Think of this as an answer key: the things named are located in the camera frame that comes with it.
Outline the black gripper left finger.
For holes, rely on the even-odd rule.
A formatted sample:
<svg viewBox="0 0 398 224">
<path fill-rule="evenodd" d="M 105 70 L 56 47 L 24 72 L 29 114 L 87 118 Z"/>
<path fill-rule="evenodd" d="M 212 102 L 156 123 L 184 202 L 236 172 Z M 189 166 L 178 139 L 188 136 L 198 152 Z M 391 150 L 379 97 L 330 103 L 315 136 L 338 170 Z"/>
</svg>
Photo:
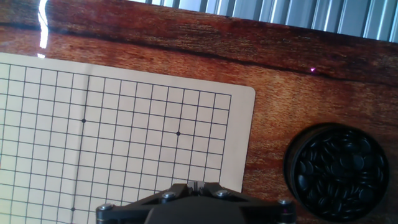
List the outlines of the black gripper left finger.
<svg viewBox="0 0 398 224">
<path fill-rule="evenodd" d="M 185 197 L 194 196 L 195 182 L 173 184 L 169 189 L 124 206 L 104 203 L 96 208 L 96 224 L 144 223 L 154 208 Z"/>
</svg>

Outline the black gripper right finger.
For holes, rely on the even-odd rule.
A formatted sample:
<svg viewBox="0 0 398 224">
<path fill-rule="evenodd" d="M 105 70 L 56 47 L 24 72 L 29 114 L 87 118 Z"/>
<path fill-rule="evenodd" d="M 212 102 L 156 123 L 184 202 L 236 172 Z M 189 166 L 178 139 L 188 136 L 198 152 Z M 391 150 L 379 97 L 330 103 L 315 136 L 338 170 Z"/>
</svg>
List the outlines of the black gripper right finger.
<svg viewBox="0 0 398 224">
<path fill-rule="evenodd" d="M 239 215 L 245 223 L 295 223 L 295 204 L 289 199 L 264 201 L 216 182 L 196 182 L 195 195 L 224 202 L 216 209 L 226 211 L 228 218 Z"/>
</svg>

